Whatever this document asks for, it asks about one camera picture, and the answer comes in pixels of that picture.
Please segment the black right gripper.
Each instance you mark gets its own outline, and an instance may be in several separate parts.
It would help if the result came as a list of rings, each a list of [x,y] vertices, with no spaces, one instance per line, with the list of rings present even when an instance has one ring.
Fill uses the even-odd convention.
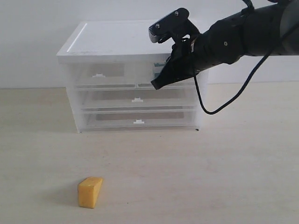
[[[191,43],[199,35],[198,28],[190,20],[186,20],[171,31],[171,38],[175,42],[172,45],[172,52],[162,70],[150,82],[156,90],[194,77]]]

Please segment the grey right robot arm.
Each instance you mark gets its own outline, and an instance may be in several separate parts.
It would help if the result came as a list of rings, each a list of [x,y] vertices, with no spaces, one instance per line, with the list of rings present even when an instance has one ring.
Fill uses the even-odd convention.
[[[153,43],[174,41],[170,56],[151,84],[155,89],[180,82],[243,56],[296,56],[299,53],[299,3],[274,0],[271,5],[242,11],[215,22],[201,33],[178,8],[149,27]]]

